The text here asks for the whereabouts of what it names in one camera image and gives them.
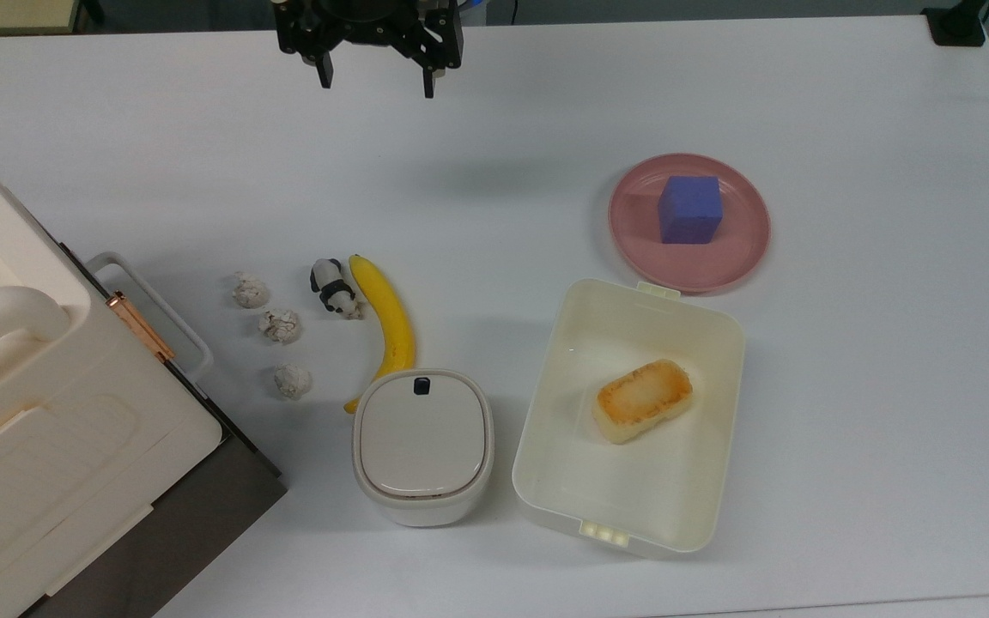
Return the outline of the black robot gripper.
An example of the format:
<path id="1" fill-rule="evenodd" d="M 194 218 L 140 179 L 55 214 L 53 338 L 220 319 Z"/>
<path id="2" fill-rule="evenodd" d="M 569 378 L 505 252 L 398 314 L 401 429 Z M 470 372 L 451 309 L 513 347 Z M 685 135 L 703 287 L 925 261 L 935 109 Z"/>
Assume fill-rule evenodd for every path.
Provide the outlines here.
<path id="1" fill-rule="evenodd" d="M 280 51 L 315 66 L 330 89 L 330 52 L 343 42 L 392 48 L 422 71 L 424 97 L 435 94 L 437 70 L 462 65 L 462 20 L 456 1 L 275 1 Z"/>

